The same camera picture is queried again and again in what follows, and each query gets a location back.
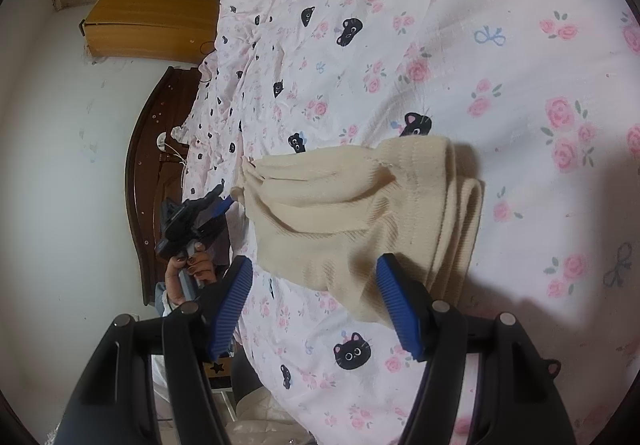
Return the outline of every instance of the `wooden box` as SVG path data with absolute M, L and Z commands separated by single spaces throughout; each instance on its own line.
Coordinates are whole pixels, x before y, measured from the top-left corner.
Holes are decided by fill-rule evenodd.
M 81 25 L 91 54 L 199 64 L 213 51 L 220 0 L 98 0 Z

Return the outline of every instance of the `wooden cabinet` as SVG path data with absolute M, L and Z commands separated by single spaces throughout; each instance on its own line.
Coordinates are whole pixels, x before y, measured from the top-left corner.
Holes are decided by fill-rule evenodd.
M 125 164 L 125 201 L 129 227 L 140 262 L 142 295 L 145 304 L 153 303 L 156 282 L 164 281 L 166 263 L 156 257 L 160 239 L 160 203 L 167 197 L 182 202 L 182 164 L 188 146 L 171 136 L 189 115 L 198 91 L 197 68 L 180 70 L 169 67 L 146 101 L 131 135 Z M 166 133 L 165 144 L 171 150 L 158 149 L 158 136 Z
M 200 63 L 214 49 L 220 0 L 98 0 L 81 25 L 95 57 Z

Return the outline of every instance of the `white wall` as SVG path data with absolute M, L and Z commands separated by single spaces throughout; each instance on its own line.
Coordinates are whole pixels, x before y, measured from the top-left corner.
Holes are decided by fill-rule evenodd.
M 0 119 L 0 349 L 13 356 L 0 354 L 0 368 L 20 365 L 14 410 L 39 441 L 111 320 L 156 315 L 142 302 L 124 163 L 143 104 L 167 66 L 179 65 L 92 64 L 78 30 L 88 11 L 50 16 Z
M 15 76 L 44 23 L 53 14 L 51 0 L 4 0 L 0 5 L 0 112 Z

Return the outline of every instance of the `wrinkled sheet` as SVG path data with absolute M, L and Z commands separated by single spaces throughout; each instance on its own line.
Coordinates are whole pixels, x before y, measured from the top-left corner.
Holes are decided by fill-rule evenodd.
M 511 311 L 562 362 L 556 386 L 588 443 L 640 364 L 640 28 L 624 0 L 222 0 L 216 49 L 181 132 L 185 197 L 228 192 L 242 156 L 448 136 L 485 184 L 459 308 Z M 240 206 L 228 222 L 255 263 Z M 239 334 L 274 398 L 320 444 L 394 443 L 424 365 L 391 330 L 254 268 Z M 358 342 L 370 358 L 340 367 Z

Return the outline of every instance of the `white wire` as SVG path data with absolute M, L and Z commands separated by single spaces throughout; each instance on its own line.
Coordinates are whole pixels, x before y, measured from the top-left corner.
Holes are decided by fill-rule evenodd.
M 165 142 L 164 146 L 174 151 L 175 155 L 178 158 L 180 158 L 180 163 L 182 164 L 182 174 L 180 176 L 180 189 L 184 190 L 184 177 L 185 177 L 185 171 L 187 170 L 187 161 L 182 157 L 182 155 L 178 151 L 172 148 L 168 143 Z

